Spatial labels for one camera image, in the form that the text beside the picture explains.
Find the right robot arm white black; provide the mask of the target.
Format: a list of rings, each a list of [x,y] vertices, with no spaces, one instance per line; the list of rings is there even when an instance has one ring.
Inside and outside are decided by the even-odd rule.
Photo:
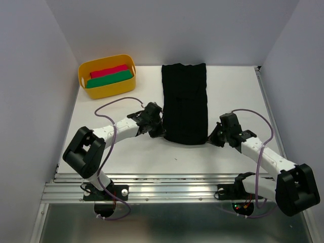
[[[270,179],[264,179],[254,172],[241,173],[236,176],[234,183],[218,186],[215,193],[217,199],[263,198],[275,202],[290,217],[320,203],[311,167],[298,165],[280,156],[250,130],[242,131],[237,124],[226,127],[217,123],[208,142],[217,147],[229,144],[270,175]]]

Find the black t-shirt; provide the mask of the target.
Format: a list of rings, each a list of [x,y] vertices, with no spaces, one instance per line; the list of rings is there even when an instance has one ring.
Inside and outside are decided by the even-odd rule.
[[[161,67],[165,139],[184,145],[202,145],[208,138],[206,64],[181,63]]]

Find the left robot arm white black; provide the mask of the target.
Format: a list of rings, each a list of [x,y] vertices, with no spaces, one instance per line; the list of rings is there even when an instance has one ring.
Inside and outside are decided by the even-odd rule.
[[[127,115],[111,126],[97,129],[81,127],[65,149],[62,158],[82,178],[88,180],[101,199],[112,196],[112,180],[100,169],[104,150],[115,143],[148,133],[151,138],[162,137],[161,111],[142,111]]]

